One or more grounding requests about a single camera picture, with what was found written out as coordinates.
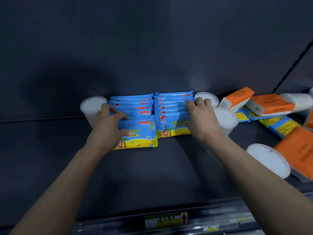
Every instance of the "orange box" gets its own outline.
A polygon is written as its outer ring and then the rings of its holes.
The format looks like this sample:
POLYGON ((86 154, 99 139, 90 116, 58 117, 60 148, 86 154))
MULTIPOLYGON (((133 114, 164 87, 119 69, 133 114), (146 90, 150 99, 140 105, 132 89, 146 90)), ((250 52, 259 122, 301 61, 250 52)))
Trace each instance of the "orange box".
POLYGON ((313 109, 310 110, 308 113, 306 120, 303 124, 303 127, 306 128, 307 130, 310 130, 311 132, 313 131, 313 109))
POLYGON ((236 113, 245 105, 245 103, 247 103, 253 94, 254 91, 246 86, 228 95, 227 97, 224 97, 218 107, 225 108, 233 113, 236 113))
POLYGON ((295 104, 287 102, 277 94, 266 94, 251 97, 246 107, 258 116, 275 116, 290 114, 295 104))
POLYGON ((274 149, 292 168, 292 174, 300 181, 313 180, 313 133, 297 126, 274 149))

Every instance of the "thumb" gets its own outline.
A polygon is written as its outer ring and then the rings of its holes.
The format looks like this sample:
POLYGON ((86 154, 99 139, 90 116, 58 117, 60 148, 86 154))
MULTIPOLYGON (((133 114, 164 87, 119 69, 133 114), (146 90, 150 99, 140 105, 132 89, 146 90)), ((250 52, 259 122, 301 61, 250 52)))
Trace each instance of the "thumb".
POLYGON ((125 136, 132 136, 133 135, 133 132, 130 131, 129 129, 120 129, 119 130, 119 134, 121 135, 121 137, 125 137, 125 136))
POLYGON ((189 127, 190 125, 190 120, 186 120, 183 124, 183 126, 189 127))

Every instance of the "cotton swab container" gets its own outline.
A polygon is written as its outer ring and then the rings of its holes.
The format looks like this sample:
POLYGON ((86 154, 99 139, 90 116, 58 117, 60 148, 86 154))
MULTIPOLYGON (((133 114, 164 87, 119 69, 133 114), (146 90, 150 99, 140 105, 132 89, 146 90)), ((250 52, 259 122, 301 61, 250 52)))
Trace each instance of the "cotton swab container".
POLYGON ((285 179, 290 175, 291 169, 287 160, 275 149, 255 143, 246 152, 281 178, 285 179))
POLYGON ((101 111, 101 106, 108 103, 108 100, 103 96, 93 96, 85 99, 80 104, 80 110, 84 113, 90 126, 94 128, 96 121, 96 114, 101 111))
POLYGON ((313 99, 309 94, 282 93, 279 95, 282 98, 284 98, 286 101, 292 102, 295 104, 295 108, 293 109, 292 113, 305 111, 305 110, 311 109, 313 107, 313 99))
POLYGON ((239 122, 237 115, 221 107, 214 108, 214 112, 221 132, 229 135, 239 122))
POLYGON ((219 104, 219 99, 215 95, 208 92, 198 92, 197 94, 195 94, 194 98, 197 97, 201 97, 203 100, 209 98, 212 102, 212 107, 217 107, 219 104))

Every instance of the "shelf surface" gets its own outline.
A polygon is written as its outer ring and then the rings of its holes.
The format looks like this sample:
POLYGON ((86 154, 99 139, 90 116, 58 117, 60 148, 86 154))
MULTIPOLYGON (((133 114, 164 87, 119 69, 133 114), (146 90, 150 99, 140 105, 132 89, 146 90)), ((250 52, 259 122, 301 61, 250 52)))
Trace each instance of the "shelf surface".
MULTIPOLYGON (((10 226, 82 148, 91 127, 85 119, 71 119, 2 123, 0 131, 0 226, 10 226)), ((280 140, 258 122, 239 123, 230 137, 243 149, 280 140)), ((287 181, 301 192, 313 190, 313 183, 292 176, 287 181)), ((192 136, 162 138, 157 148, 108 154, 88 184, 78 220, 237 197, 225 169, 192 136)))

